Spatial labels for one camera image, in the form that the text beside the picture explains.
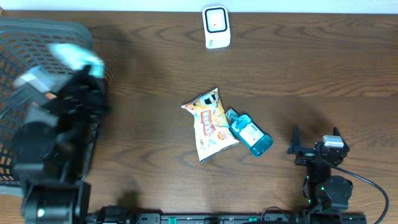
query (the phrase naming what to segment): plastic bottle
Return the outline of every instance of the plastic bottle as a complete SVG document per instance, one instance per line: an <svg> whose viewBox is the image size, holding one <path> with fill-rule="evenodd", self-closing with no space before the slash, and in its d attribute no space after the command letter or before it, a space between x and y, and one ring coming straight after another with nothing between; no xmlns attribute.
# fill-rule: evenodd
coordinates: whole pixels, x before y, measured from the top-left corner
<svg viewBox="0 0 398 224"><path fill-rule="evenodd" d="M226 117L232 123L229 130L243 141L254 157L263 155L274 143L271 136L261 130L249 115L239 116L234 109L229 109Z"/></svg>

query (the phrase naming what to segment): wood grain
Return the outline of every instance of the wood grain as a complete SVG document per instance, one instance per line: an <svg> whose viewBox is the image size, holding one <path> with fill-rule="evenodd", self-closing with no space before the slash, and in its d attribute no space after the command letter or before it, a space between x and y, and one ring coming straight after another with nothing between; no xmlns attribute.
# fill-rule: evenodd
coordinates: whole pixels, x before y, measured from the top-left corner
<svg viewBox="0 0 398 224"><path fill-rule="evenodd" d="M305 168L286 155L299 124L308 146L339 127L351 147L341 167L383 187L391 200L383 223L398 222L397 16L231 13L231 45L207 50L199 13L8 15L81 22L106 62L113 111L87 178L90 211L303 208ZM199 163L193 118L180 105L216 86L225 109L247 112L274 138L261 158L239 144ZM349 211L374 223L382 194L345 177L354 183ZM22 223L21 199L0 198L0 220Z"/></svg>

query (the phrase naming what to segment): plastic basket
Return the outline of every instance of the plastic basket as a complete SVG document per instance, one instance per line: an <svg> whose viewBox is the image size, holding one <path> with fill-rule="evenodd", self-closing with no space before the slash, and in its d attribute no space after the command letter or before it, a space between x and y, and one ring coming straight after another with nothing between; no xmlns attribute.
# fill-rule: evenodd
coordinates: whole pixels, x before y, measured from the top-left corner
<svg viewBox="0 0 398 224"><path fill-rule="evenodd" d="M91 49L92 38L87 28L75 22L57 22L39 19L0 19L0 110L11 95L13 81L31 67L41 66L49 73L73 73L49 52L49 43L70 43ZM98 80L104 91L103 82ZM21 106L0 120L0 185L19 187L12 176L10 143L15 131L24 124L29 104ZM87 150L82 178L88 166L96 140L97 124L93 124L92 142Z"/></svg>

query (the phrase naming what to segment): snack bag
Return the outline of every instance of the snack bag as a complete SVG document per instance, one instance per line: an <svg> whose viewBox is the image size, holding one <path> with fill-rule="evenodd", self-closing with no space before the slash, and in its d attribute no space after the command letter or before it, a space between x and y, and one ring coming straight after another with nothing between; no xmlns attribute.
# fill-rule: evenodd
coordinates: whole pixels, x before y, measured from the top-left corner
<svg viewBox="0 0 398 224"><path fill-rule="evenodd" d="M195 118L193 127L200 162L239 142L229 131L218 88L182 105L181 108L187 109Z"/></svg>

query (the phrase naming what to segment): black cable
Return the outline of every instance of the black cable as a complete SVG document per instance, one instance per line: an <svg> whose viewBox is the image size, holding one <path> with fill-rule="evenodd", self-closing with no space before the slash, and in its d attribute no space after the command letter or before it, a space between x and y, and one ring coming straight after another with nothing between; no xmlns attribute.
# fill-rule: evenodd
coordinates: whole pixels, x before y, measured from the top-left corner
<svg viewBox="0 0 398 224"><path fill-rule="evenodd" d="M30 100L30 98L20 102L18 105L13 105L13 106L9 106L6 109L2 110L0 113L0 119L2 119L3 117L5 117L5 115L7 115L12 109L18 108L20 106L22 106L24 103L26 103L28 100Z"/></svg>
<svg viewBox="0 0 398 224"><path fill-rule="evenodd" d="M271 206L268 207L267 209L264 210L264 212L261 214L261 221L264 221L265 219L265 214L267 213L268 210L272 209L272 208L277 208L279 209L280 212L282 212L282 214L284 214L284 216L287 218L287 220L290 222L290 218L284 213L284 211L282 209L280 209L278 206Z"/></svg>
<svg viewBox="0 0 398 224"><path fill-rule="evenodd" d="M304 183L303 183L303 195L304 195L305 198L308 198L307 197L307 193L305 192L305 187L307 186L307 181L308 181L308 176L306 176L304 178Z"/></svg>
<svg viewBox="0 0 398 224"><path fill-rule="evenodd" d="M370 181L370 180L368 180L368 179L366 179L366 178L364 178L364 177L361 177L361 176L358 175L358 174L354 174L354 173L352 173L352 172L350 172L350 171L344 170L344 169L342 169L342 168L340 168L340 167L337 167L337 166L335 166L335 165L333 165L333 164L330 164L328 161L326 161L326 160L322 157L320 151L318 152L318 156L319 156L319 158L321 159L322 162L324 162L325 164L327 164L327 165L330 166L331 168L336 169L336 170L338 170L338 171L340 171L340 172L343 172L343 173L345 173L345 174L352 175L353 177L358 178L359 180L363 180L363 181L365 181L366 183L368 183L368 184L372 185L373 187L377 188L378 190L380 190L380 192L381 192L381 193L383 194L383 196L384 196L384 199L386 200L386 205L384 206L384 210L383 210L383 212L381 213L379 219L377 219L377 221L376 221L374 224L380 223L380 222L383 220L383 218L386 216L386 213L387 213L387 211L388 211L388 207L389 207L389 205L390 205L390 200L388 199L387 193L386 193L380 186L378 186L377 184L375 184L374 182L372 182L372 181Z"/></svg>

